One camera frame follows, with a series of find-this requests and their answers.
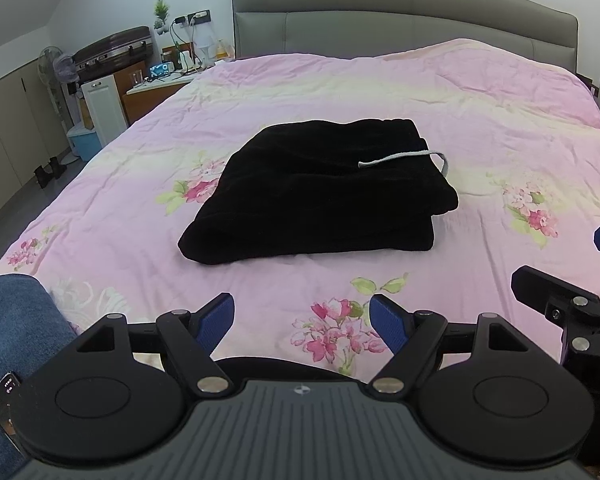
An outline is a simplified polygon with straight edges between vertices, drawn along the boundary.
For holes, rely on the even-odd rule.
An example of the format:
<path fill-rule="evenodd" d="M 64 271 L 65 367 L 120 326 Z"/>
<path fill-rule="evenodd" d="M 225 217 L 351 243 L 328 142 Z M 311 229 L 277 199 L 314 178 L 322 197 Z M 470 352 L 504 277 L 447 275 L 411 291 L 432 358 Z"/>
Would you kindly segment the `black pants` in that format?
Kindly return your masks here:
<path fill-rule="evenodd" d="M 260 131 L 226 163 L 178 248 L 214 266 L 277 256 L 428 252 L 458 195 L 409 119 Z"/>

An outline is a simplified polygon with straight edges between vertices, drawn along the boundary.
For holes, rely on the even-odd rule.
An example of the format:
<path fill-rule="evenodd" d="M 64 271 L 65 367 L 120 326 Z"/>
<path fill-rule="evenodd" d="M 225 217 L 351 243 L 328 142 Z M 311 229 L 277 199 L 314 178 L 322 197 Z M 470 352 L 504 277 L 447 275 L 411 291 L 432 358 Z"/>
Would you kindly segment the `pink floral bed duvet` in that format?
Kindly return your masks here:
<path fill-rule="evenodd" d="M 468 39 L 379 58 L 280 54 L 202 73 L 103 148 L 0 260 L 79 330 L 220 292 L 216 352 L 368 379 L 370 298 L 492 311 L 550 356 L 521 266 L 600 295 L 600 110 L 564 68 Z"/>

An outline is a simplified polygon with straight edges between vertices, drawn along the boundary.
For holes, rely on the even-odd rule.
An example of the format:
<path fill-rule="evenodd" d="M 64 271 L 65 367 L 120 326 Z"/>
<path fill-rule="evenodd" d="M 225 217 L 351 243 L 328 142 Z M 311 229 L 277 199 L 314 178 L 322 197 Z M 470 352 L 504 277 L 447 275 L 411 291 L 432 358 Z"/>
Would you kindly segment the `blue jeans leg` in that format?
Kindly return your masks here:
<path fill-rule="evenodd" d="M 7 373 L 28 378 L 74 338 L 73 327 L 38 280 L 0 275 L 0 379 Z M 25 463 L 0 427 L 0 479 Z"/>

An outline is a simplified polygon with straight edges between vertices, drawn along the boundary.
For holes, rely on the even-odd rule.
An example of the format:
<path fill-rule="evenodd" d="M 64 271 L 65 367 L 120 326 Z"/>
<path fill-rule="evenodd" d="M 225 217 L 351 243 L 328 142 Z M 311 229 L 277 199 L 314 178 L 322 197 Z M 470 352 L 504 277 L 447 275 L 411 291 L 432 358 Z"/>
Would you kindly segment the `black smartphone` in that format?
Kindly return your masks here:
<path fill-rule="evenodd" d="M 14 392 L 20 387 L 20 380 L 13 372 L 6 373 L 0 379 L 0 427 L 5 437 L 9 440 L 12 446 L 22 453 L 21 446 L 18 441 L 17 433 L 12 423 L 12 414 L 10 414 L 10 404 Z"/>

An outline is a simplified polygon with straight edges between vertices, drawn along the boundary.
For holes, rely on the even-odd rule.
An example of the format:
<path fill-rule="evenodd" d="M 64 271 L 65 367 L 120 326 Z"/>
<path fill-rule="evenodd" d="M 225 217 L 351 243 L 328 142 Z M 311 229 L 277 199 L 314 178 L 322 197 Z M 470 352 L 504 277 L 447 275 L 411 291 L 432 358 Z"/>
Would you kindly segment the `black shoes pair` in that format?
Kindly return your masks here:
<path fill-rule="evenodd" d="M 34 170 L 35 181 L 40 188 L 46 188 L 51 180 L 59 179 L 66 170 L 67 166 L 62 164 L 56 156 L 51 157 L 48 161 L 48 169 L 38 166 Z"/>

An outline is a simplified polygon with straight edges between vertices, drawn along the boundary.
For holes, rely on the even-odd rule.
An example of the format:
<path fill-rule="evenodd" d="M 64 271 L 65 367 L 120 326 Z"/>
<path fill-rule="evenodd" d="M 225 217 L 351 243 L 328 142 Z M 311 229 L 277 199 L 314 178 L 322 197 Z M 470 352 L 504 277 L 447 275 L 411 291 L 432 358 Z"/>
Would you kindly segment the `blue plastic bin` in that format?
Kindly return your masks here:
<path fill-rule="evenodd" d="M 68 130 L 67 138 L 73 154 L 84 162 L 89 162 L 102 149 L 97 132 L 86 128 L 82 122 Z"/>

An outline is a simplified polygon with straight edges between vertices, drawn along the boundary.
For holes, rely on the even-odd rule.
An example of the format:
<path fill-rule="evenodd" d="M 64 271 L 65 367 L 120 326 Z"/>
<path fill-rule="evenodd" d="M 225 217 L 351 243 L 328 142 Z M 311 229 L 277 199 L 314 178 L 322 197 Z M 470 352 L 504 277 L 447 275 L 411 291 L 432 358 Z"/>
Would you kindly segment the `wooden bedside table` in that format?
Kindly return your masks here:
<path fill-rule="evenodd" d="M 128 124 L 132 125 L 146 116 L 195 78 L 195 74 L 172 74 L 168 78 L 145 82 L 128 90 L 122 96 L 122 105 Z"/>

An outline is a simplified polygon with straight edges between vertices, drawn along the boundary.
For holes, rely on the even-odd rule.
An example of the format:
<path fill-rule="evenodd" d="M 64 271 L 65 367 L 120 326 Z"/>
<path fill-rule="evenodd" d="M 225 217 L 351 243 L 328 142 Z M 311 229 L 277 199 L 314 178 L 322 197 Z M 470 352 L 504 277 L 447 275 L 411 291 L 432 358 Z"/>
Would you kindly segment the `white cabinet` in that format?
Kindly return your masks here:
<path fill-rule="evenodd" d="M 104 148 L 128 128 L 114 75 L 86 82 L 81 90 Z"/>

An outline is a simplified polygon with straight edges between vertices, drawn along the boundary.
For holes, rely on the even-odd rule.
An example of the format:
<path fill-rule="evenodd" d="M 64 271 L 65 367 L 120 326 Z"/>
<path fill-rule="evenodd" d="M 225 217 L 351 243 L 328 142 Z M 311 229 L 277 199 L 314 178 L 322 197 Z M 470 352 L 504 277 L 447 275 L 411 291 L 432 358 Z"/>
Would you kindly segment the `dark suitcase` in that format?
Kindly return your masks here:
<path fill-rule="evenodd" d="M 80 74 L 120 70 L 150 58 L 154 52 L 151 31 L 137 26 L 115 32 L 76 51 L 72 56 Z"/>

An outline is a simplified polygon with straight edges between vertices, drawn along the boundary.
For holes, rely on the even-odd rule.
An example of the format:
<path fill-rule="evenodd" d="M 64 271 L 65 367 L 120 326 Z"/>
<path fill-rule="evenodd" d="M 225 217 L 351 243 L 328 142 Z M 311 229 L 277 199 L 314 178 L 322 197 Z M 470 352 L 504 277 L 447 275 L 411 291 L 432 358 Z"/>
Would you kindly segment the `standing fan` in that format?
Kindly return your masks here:
<path fill-rule="evenodd" d="M 62 90 L 62 83 L 58 79 L 54 70 L 54 62 L 62 55 L 62 51 L 55 46 L 48 46 L 42 49 L 38 55 L 38 78 L 47 89 L 50 102 L 52 102 L 54 111 L 60 120 L 61 127 L 65 133 L 74 126 L 70 110 L 66 102 L 65 92 Z"/>

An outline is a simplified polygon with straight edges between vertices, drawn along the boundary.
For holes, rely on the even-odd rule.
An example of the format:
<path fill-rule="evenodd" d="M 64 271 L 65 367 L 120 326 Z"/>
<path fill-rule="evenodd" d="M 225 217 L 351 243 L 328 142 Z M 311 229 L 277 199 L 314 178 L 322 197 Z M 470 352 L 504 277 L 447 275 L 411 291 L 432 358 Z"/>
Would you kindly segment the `small potted plant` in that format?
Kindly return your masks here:
<path fill-rule="evenodd" d="M 170 6 L 166 0 L 157 0 L 154 6 L 154 29 L 158 36 L 165 34 L 170 28 Z"/>

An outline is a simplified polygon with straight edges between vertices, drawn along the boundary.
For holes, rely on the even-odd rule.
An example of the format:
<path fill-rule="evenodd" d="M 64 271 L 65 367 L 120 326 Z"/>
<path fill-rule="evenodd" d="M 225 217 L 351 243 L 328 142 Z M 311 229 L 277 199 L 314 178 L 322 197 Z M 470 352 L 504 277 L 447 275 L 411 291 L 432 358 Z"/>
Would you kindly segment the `grey upholstered headboard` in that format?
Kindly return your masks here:
<path fill-rule="evenodd" d="M 238 58 L 368 58 L 471 39 L 575 72 L 579 22 L 530 0 L 232 0 Z"/>

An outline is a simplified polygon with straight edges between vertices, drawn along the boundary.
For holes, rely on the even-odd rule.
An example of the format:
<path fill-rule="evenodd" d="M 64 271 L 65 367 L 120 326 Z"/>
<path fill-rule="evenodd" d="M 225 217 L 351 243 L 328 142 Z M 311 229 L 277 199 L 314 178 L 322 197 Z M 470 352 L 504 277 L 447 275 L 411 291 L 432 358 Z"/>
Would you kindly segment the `wall power socket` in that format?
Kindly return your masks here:
<path fill-rule="evenodd" d="M 211 22 L 209 10 L 197 11 L 174 18 L 174 23 L 182 26 L 196 26 Z"/>

